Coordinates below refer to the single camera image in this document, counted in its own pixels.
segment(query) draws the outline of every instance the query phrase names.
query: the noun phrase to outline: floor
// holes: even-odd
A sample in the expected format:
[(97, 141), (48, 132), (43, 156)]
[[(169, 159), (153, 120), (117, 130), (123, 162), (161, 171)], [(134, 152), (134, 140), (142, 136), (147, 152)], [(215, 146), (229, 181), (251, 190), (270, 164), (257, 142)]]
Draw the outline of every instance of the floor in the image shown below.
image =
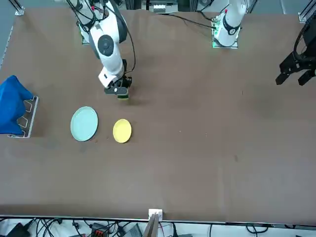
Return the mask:
[[(0, 223), (0, 235), (7, 235), (12, 228), (17, 223), (22, 223), (23, 225), (27, 224), (31, 219), (8, 219), (4, 220)], [(29, 232), (31, 233), (31, 237), (36, 237), (36, 228), (37, 222), (34, 222), (29, 227)], [(91, 233), (91, 229), (87, 224), (93, 224), (97, 222), (101, 225), (108, 225), (105, 221), (87, 221), (87, 224), (84, 221), (76, 220), (76, 223), (79, 225), (78, 232), (83, 236), (86, 234), (88, 236)], [(128, 224), (128, 222), (120, 222), (120, 226), (124, 226), (125, 232), (128, 232), (135, 226), (135, 222)], [(138, 223), (141, 233), (143, 234), (146, 228), (146, 223)], [(38, 230), (42, 228), (42, 223), (39, 223)], [(223, 225), (212, 225), (211, 234), (210, 234), (210, 225), (209, 224), (175, 224), (177, 234), (187, 235), (186, 237), (255, 237), (254, 234), (251, 234), (247, 231), (245, 226), (223, 226)], [(257, 231), (262, 231), (265, 228), (256, 228)], [(38, 236), (43, 236), (45, 228), (43, 228)], [(113, 226), (111, 228), (111, 232), (116, 232), (117, 226)], [(50, 227), (50, 231), (52, 233), (52, 237), (73, 237), (78, 236), (78, 232), (75, 230), (73, 226), (72, 220), (63, 220), (63, 222), (59, 225), (55, 222)], [(158, 237), (172, 237), (173, 236), (173, 226), (171, 223), (165, 222), (161, 224), (161, 227), (158, 229)], [(263, 234), (258, 234), (258, 237), (315, 237), (316, 231), (312, 230), (293, 230), (293, 229), (281, 229), (281, 228), (269, 228)]]
[[(56, 3), (54, 0), (20, 0), (23, 6), (27, 7), (54, 7), (54, 6), (63, 6), (62, 3)], [(206, 11), (220, 11), (225, 5), (227, 5), (228, 0), (215, 0), (214, 4), (207, 8)], [(307, 4), (308, 0), (258, 0), (257, 5), (255, 6), (253, 13), (262, 14), (262, 13), (284, 13), (284, 14), (297, 14), (304, 6)], [(15, 9), (11, 6), (9, 1), (1, 0), (0, 1), (0, 55), (5, 51), (7, 44), (8, 36), (12, 28)], [(15, 226), (16, 223), (22, 222), (26, 224), (28, 220), (18, 220), (10, 219), (5, 220), (0, 223), (0, 234), (5, 235)], [(173, 228), (170, 224), (164, 223), (163, 230), (164, 236), (168, 237), (172, 235)], [(35, 233), (35, 225), (31, 227), (32, 233)], [(142, 232), (145, 229), (146, 224), (140, 223), (140, 229)], [(126, 226), (126, 230), (132, 227), (132, 224)], [(179, 235), (192, 234), (195, 237), (207, 237), (209, 236), (209, 225), (202, 224), (176, 224), (177, 231)], [(77, 232), (72, 226), (71, 221), (64, 221), (62, 225), (58, 228), (57, 224), (51, 227), (52, 233), (55, 233), (55, 236), (73, 236)], [(89, 234), (89, 227), (84, 223), (79, 221), (79, 231), (81, 233)], [(162, 231), (158, 232), (159, 237), (163, 237)], [(295, 235), (302, 237), (311, 237), (316, 236), (315, 231), (311, 230), (292, 230), (292, 229), (278, 229), (271, 228), (264, 234), (259, 236), (265, 237), (294, 237)], [(241, 237), (251, 237), (255, 236), (250, 234), (245, 227), (241, 226), (223, 226), (223, 225), (213, 225), (212, 237), (229, 237), (229, 236), (241, 236)]]

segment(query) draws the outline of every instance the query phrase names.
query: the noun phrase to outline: robotic arm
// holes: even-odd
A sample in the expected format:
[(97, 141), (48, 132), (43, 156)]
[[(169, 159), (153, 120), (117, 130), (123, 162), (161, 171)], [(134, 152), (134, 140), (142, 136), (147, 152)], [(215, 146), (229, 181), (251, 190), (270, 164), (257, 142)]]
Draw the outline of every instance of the robotic arm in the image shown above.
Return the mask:
[(107, 17), (96, 23), (89, 32), (89, 42), (103, 69), (99, 80), (106, 94), (116, 94), (118, 98), (128, 98), (128, 88), (132, 80), (126, 77), (126, 60), (122, 60), (118, 44), (125, 41), (127, 25), (113, 0), (105, 0), (103, 9)]
[(227, 12), (220, 15), (218, 34), (215, 35), (222, 46), (229, 47), (235, 43), (246, 10), (245, 0), (230, 0)]
[[(306, 50), (297, 53), (297, 46), (304, 39)], [(305, 85), (311, 78), (316, 76), (316, 11), (310, 16), (301, 29), (293, 51), (280, 64), (280, 74), (276, 78), (276, 84), (283, 84), (292, 73), (306, 70), (299, 78), (298, 84)]]
[(63, 0), (75, 13), (82, 37), (103, 64), (99, 80), (106, 94), (128, 98), (131, 77), (126, 77), (126, 60), (122, 59), (118, 44), (126, 40), (126, 22), (114, 0)]

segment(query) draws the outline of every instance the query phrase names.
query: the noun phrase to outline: plate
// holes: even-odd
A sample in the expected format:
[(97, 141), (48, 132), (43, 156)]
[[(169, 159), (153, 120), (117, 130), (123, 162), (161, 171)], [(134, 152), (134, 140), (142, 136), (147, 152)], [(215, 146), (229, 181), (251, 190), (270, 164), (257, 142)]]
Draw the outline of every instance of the plate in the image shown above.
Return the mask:
[(70, 122), (70, 131), (73, 137), (80, 142), (89, 140), (98, 127), (98, 115), (89, 106), (79, 108)]
[(132, 134), (132, 126), (126, 119), (118, 120), (113, 127), (114, 139), (119, 143), (125, 143)]

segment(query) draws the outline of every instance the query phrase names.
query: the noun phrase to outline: yellow plate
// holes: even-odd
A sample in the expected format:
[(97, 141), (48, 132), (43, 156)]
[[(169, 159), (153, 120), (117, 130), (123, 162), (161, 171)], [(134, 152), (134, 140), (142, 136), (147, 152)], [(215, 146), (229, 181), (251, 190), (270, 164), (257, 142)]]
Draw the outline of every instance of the yellow plate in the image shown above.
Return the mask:
[(132, 134), (132, 126), (126, 119), (118, 120), (113, 127), (114, 139), (119, 143), (127, 142)]

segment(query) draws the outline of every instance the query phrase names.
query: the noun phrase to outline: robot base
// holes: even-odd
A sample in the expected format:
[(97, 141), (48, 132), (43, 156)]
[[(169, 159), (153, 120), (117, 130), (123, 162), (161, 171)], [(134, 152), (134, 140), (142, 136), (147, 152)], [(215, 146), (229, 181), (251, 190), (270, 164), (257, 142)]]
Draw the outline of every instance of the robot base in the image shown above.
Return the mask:
[(216, 27), (216, 30), (212, 29), (212, 47), (213, 48), (238, 48), (237, 40), (235, 41), (235, 43), (233, 45), (227, 47), (227, 46), (221, 45), (217, 41), (217, 39), (215, 38), (215, 36), (218, 34), (218, 28), (219, 28), (219, 24), (220, 24), (220, 21), (222, 18), (222, 14), (218, 15), (212, 19), (212, 26)]

